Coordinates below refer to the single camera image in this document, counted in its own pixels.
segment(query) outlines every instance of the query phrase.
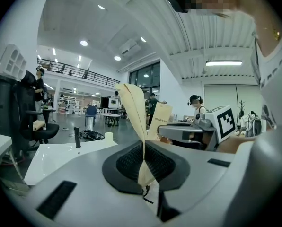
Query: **ceiling light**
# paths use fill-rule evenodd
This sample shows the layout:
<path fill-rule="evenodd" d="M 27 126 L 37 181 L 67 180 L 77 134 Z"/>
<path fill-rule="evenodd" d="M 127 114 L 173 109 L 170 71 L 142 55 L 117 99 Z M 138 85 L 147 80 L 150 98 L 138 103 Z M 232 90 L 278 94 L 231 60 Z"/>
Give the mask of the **ceiling light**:
<path fill-rule="evenodd" d="M 88 45 L 88 43 L 85 40 L 81 40 L 80 44 L 83 45 L 83 46 L 87 46 Z"/>
<path fill-rule="evenodd" d="M 207 61 L 206 66 L 240 66 L 242 61 Z"/>

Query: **office chair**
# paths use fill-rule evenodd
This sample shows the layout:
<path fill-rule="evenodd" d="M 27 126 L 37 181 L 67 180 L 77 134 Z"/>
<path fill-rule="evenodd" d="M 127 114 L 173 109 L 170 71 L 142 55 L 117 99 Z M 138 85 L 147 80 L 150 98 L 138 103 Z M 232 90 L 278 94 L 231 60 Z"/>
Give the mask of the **office chair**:
<path fill-rule="evenodd" d="M 44 141 L 48 143 L 48 139 L 54 137 L 59 130 L 59 125 L 46 123 L 46 130 L 33 130 L 33 122 L 37 120 L 37 115 L 44 112 L 52 112 L 54 110 L 43 109 L 43 112 L 37 112 L 35 107 L 35 89 L 31 86 L 35 84 L 35 77 L 29 71 L 26 71 L 25 77 L 21 82 L 14 85 L 15 98 L 19 106 L 20 127 L 19 132 L 28 140 L 39 141 L 40 144 Z M 26 151 L 37 150 L 38 147 L 28 148 Z"/>

